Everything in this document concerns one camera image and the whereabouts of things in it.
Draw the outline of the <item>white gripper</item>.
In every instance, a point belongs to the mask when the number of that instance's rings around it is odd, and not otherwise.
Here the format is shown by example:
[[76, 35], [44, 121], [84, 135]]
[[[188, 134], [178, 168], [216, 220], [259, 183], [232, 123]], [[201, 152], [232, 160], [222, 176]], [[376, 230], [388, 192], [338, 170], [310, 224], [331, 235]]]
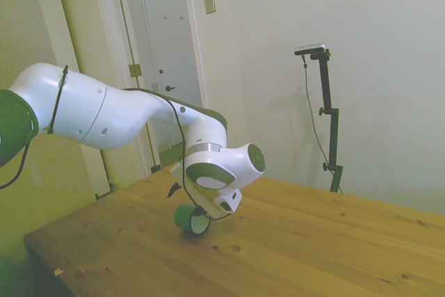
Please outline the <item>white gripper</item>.
[[233, 214], [240, 205], [239, 189], [220, 192], [200, 186], [186, 176], [181, 161], [173, 166], [170, 174], [176, 182], [171, 186], [167, 198], [171, 198], [179, 189], [184, 189], [191, 201], [198, 206], [193, 210], [194, 216], [206, 214], [210, 219], [220, 220]]

